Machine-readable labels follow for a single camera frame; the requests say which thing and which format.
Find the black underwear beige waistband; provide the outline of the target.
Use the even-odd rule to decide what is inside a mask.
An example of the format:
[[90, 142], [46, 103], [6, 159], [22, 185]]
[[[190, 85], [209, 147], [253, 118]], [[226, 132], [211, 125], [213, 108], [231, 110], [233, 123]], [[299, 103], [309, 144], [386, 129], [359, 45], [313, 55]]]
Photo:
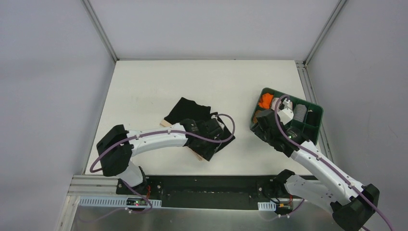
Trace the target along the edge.
[[[169, 126], [179, 123], [181, 125], [186, 126], [188, 120], [207, 121], [207, 120], [210, 120], [211, 118], [217, 119], [221, 127], [224, 130], [223, 135], [221, 135], [221, 140], [218, 140], [222, 142], [216, 151], [217, 153], [218, 151], [223, 149], [225, 146], [227, 146], [229, 143], [231, 143], [235, 139], [235, 136], [233, 136], [233, 133], [230, 132], [230, 130], [226, 127], [225, 123], [221, 119], [219, 119], [217, 112], [211, 113], [210, 106], [199, 105], [195, 101], [188, 100], [182, 97], [177, 102], [177, 104], [173, 107], [169, 115], [164, 117], [160, 125], [162, 127], [169, 127]], [[197, 158], [199, 158], [199, 160], [204, 160], [201, 156], [199, 156], [193, 150], [191, 151], [196, 155]]]

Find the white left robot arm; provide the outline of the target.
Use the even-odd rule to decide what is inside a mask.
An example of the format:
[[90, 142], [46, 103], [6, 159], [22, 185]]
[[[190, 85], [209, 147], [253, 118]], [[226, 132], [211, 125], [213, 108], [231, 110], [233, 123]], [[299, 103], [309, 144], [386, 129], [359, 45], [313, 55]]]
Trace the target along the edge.
[[216, 118], [207, 121], [184, 119], [169, 127], [151, 130], [126, 130], [123, 124], [112, 127], [97, 143], [97, 162], [105, 177], [119, 177], [134, 194], [146, 191], [147, 182], [131, 158], [167, 147], [212, 150], [223, 140], [226, 127]]

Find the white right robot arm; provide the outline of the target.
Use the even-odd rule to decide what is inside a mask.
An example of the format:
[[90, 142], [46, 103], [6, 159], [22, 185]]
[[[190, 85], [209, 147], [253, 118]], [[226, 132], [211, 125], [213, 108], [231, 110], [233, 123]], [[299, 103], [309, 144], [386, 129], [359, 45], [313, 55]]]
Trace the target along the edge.
[[298, 127], [286, 126], [271, 109], [254, 113], [251, 131], [276, 151], [306, 168], [319, 183], [307, 181], [285, 169], [271, 182], [272, 197], [288, 194], [301, 197], [331, 214], [345, 231], [358, 231], [375, 213], [380, 192], [373, 184], [363, 185], [327, 157]]

